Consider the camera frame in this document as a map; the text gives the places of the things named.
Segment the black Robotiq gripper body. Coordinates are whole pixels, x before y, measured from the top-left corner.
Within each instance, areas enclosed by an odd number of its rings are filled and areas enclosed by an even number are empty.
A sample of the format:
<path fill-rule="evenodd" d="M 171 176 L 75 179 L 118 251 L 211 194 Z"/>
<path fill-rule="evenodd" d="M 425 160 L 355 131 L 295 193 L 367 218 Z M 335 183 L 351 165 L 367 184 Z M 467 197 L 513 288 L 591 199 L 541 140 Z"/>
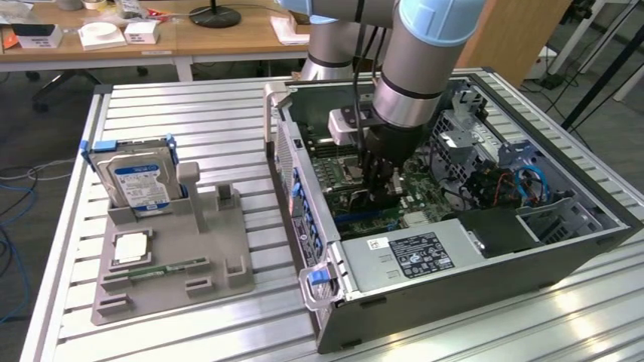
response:
<path fill-rule="evenodd" d="M 387 124 L 369 128 L 363 150 L 363 172 L 394 172 L 411 158 L 422 139 L 422 126 L 395 127 Z"/>

